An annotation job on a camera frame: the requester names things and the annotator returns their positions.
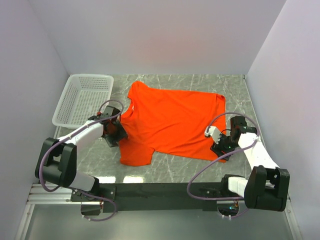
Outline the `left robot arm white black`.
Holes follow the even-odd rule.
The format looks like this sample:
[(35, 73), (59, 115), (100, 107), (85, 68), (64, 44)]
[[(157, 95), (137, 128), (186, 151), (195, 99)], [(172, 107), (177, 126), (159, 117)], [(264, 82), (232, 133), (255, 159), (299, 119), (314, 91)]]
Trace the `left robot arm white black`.
[(121, 125), (121, 114), (120, 109), (108, 105), (69, 135), (47, 138), (35, 168), (35, 177), (43, 189), (55, 191), (46, 186), (46, 183), (52, 183), (57, 187), (80, 190), (88, 201), (96, 200), (100, 195), (100, 181), (77, 170), (78, 150), (98, 138), (103, 138), (110, 148), (117, 147), (120, 140), (128, 136)]

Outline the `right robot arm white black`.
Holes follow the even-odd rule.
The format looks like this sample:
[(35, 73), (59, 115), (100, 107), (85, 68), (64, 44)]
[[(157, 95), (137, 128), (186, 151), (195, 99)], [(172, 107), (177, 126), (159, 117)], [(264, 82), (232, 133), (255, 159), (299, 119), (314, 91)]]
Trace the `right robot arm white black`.
[(225, 135), (216, 126), (206, 128), (204, 135), (213, 139), (211, 151), (228, 160), (235, 150), (243, 150), (249, 162), (249, 178), (226, 174), (219, 193), (230, 200), (236, 194), (244, 199), (249, 209), (282, 212), (287, 205), (290, 173), (280, 168), (270, 157), (256, 127), (248, 126), (245, 117), (230, 119), (230, 134)]

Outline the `orange t-shirt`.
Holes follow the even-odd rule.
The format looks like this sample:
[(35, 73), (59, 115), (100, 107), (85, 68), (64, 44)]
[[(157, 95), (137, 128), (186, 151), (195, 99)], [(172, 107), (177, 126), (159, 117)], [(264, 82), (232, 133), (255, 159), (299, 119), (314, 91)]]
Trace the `orange t-shirt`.
[(213, 161), (213, 141), (204, 133), (210, 123), (225, 130), (226, 98), (218, 93), (151, 88), (135, 81), (130, 105), (121, 116), (127, 138), (119, 142), (120, 163), (139, 167), (152, 162), (154, 152)]

